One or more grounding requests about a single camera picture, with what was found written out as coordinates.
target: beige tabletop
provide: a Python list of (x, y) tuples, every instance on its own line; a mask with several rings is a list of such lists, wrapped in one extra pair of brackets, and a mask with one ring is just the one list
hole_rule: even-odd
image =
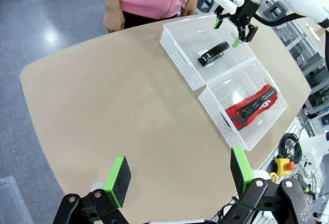
[[(84, 196), (115, 157), (132, 172), (130, 223), (210, 218), (236, 192), (230, 148), (159, 44), (163, 22), (115, 32), (28, 65), (21, 83), (38, 139), (65, 193)], [(288, 108), (247, 157), (258, 168), (310, 88), (272, 29), (250, 46)]]

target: red and black object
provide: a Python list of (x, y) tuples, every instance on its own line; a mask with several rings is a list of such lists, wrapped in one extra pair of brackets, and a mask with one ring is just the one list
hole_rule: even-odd
[(230, 106), (225, 111), (236, 129), (241, 130), (243, 127), (249, 125), (257, 115), (271, 108), (277, 99), (277, 90), (270, 84), (267, 84), (255, 95)]

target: gray floor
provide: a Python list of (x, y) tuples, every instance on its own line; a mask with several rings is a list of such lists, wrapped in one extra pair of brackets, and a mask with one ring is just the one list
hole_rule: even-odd
[(19, 74), (105, 34), (103, 10), (103, 0), (0, 0), (0, 178), (15, 178), (34, 223), (52, 223), (63, 192), (35, 135)]

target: clear plastic container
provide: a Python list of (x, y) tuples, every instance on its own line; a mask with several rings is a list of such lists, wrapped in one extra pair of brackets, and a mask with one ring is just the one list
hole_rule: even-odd
[[(164, 24), (161, 45), (186, 79), (192, 90), (207, 86), (199, 99), (230, 147), (252, 150), (287, 108), (273, 79), (255, 57), (247, 43), (230, 47), (224, 55), (203, 67), (198, 61), (205, 52), (221, 42), (232, 45), (236, 27), (224, 20), (219, 29), (214, 14)], [(247, 127), (237, 130), (225, 109), (253, 96), (264, 85), (278, 92), (276, 103), (260, 113)]]
[(0, 224), (33, 224), (13, 177), (0, 179)]

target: white plastic basket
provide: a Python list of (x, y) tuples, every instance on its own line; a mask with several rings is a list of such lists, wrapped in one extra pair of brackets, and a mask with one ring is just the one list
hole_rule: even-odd
[[(209, 50), (218, 43), (230, 45), (237, 31), (229, 20), (219, 29), (213, 29), (215, 15), (164, 24), (161, 45), (175, 63), (192, 90), (207, 86), (199, 100), (230, 147), (242, 146), (252, 150), (287, 108), (278, 87), (255, 57), (248, 44), (230, 47), (224, 56), (203, 67), (199, 52)], [(254, 95), (264, 85), (271, 84), (278, 92), (276, 103), (259, 114), (247, 127), (237, 130), (225, 112), (229, 106)]]

